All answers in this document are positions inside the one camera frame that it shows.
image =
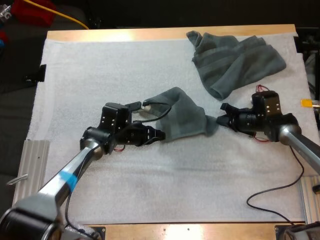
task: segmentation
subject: red wire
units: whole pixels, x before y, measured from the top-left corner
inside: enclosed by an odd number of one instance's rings
[[[123,145],[123,148],[114,148],[113,150],[117,153],[121,153],[123,150],[125,150],[126,145]]]
[[[254,140],[256,140],[259,143],[269,143],[270,141],[263,137],[257,137],[256,135],[253,136]]]
[[[269,91],[269,88],[267,88],[266,86],[263,86],[261,84],[255,86],[255,92],[263,92],[263,91]]]

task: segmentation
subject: black cable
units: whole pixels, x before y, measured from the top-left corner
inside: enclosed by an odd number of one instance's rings
[[[265,211],[265,212],[269,212],[269,213],[273,213],[273,214],[277,214],[278,216],[282,217],[283,219],[285,219],[288,223],[290,223],[291,225],[295,225],[292,221],[290,221],[288,218],[286,218],[285,216],[283,216],[281,213],[279,212],[276,212],[276,211],[273,211],[273,210],[269,210],[269,209],[265,209],[265,208],[261,208],[261,207],[257,207],[257,206],[254,206],[254,205],[251,205],[249,203],[250,199],[252,199],[253,197],[257,196],[257,195],[260,195],[260,194],[264,194],[264,193],[267,193],[267,192],[271,192],[271,191],[275,191],[275,190],[279,190],[279,189],[285,189],[285,188],[288,188],[288,187],[291,187],[293,185],[295,185],[302,177],[302,175],[304,174],[305,172],[305,168],[304,166],[302,165],[302,163],[299,161],[297,155],[295,154],[294,150],[292,149],[292,147],[290,146],[290,149],[291,149],[291,152],[293,154],[293,156],[295,157],[295,159],[297,160],[297,162],[300,164],[301,168],[302,168],[302,172],[300,174],[300,176],[293,182],[293,183],[290,183],[288,185],[285,185],[285,186],[279,186],[279,187],[275,187],[275,188],[271,188],[271,189],[267,189],[267,190],[264,190],[264,191],[260,191],[260,192],[257,192],[253,195],[251,195],[250,197],[248,197],[248,199],[246,200],[246,204],[248,206],[250,206],[251,208],[254,208],[254,209],[258,209],[258,210],[262,210],[262,211]]]
[[[79,173],[78,173],[78,175],[77,175],[77,178],[79,178],[79,175],[80,175],[80,173],[81,173],[81,171],[82,171],[82,168],[83,168],[85,162],[86,162],[86,159],[84,159],[83,162],[82,162],[82,165],[81,165],[81,167],[80,167],[80,170],[79,170]],[[68,198],[67,198],[67,200],[66,200],[66,204],[65,204],[65,212],[64,212],[64,215],[65,215],[65,220],[66,220],[66,223],[67,223],[65,227],[70,226],[72,229],[76,230],[77,232],[79,232],[79,233],[81,233],[81,234],[83,234],[83,235],[85,235],[85,236],[87,236],[87,237],[89,237],[89,238],[91,238],[91,239],[93,239],[93,240],[99,240],[97,237],[93,237],[92,235],[86,233],[83,229],[77,228],[76,226],[74,226],[74,225],[70,222],[69,217],[68,217],[68,211],[69,211],[69,203],[70,203],[71,195],[72,195],[72,191],[70,191],[70,193],[69,193],[69,195],[68,195]]]
[[[152,118],[152,119],[149,119],[149,120],[139,120],[139,122],[141,122],[141,123],[149,123],[149,122],[154,122],[154,121],[160,120],[160,119],[164,118],[171,111],[171,108],[172,108],[171,105],[169,103],[166,103],[166,102],[148,102],[148,104],[145,105],[145,106],[149,106],[149,105],[152,105],[152,104],[168,105],[169,108],[163,114],[161,114],[161,116],[158,116],[156,118]]]

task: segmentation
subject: red object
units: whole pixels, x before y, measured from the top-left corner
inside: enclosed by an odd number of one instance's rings
[[[33,0],[32,2],[56,10],[56,6],[49,0]],[[15,0],[11,8],[11,13],[15,15],[21,23],[41,27],[50,27],[55,17],[54,13],[31,5],[24,0]]]
[[[0,31],[0,39],[6,44],[9,39],[4,31]]]

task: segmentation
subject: yellow cable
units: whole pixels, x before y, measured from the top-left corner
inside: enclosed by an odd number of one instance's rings
[[[47,8],[47,7],[45,7],[45,6],[42,6],[42,5],[38,4],[38,3],[35,3],[35,2],[33,2],[33,1],[30,1],[30,0],[24,0],[24,1],[25,1],[26,3],[28,3],[28,4],[31,4],[31,5],[33,5],[33,6],[36,6],[36,7],[38,7],[38,8],[44,9],[44,10],[46,10],[46,11],[49,11],[49,12],[54,13],[54,14],[57,14],[57,15],[59,15],[59,16],[61,16],[61,17],[64,17],[64,18],[66,18],[66,19],[69,19],[69,20],[71,20],[71,21],[74,21],[74,22],[76,22],[77,24],[80,24],[80,25],[81,25],[82,27],[84,27],[85,29],[89,29],[84,23],[80,22],[79,20],[77,20],[77,19],[75,19],[75,18],[73,18],[73,17],[70,17],[70,16],[65,15],[65,14],[63,14],[63,13],[61,13],[61,12],[58,12],[58,11],[52,10],[52,9],[50,9],[50,8]]]

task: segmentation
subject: gray cloth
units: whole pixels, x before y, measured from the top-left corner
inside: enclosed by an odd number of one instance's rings
[[[286,68],[279,53],[256,36],[238,42],[234,36],[214,36],[190,31],[194,62],[205,89],[216,99]]]
[[[146,99],[144,103],[167,103],[171,106],[171,111],[156,122],[156,128],[165,132],[165,142],[197,134],[212,136],[218,127],[216,119],[207,116],[205,110],[197,106],[179,87],[173,87]],[[157,117],[160,117],[169,108],[161,104],[150,106],[148,112]]]

